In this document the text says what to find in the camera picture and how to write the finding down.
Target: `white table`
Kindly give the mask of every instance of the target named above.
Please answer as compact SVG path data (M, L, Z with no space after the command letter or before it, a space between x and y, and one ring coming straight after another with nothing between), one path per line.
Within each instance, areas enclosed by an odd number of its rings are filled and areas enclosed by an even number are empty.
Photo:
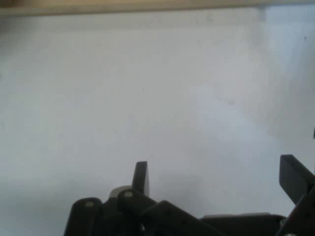
M0 234L62 235L139 160L197 217L287 215L314 126L314 5L1 18Z

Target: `screw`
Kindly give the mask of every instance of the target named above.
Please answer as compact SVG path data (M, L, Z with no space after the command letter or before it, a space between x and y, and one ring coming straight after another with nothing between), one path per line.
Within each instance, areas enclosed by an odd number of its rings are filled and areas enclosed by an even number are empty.
M124 196L125 196L126 198L130 198L130 197L133 196L133 193L130 192L130 191L127 191L127 192L125 192Z
M85 203L85 207L93 207L94 206L94 202L89 201Z

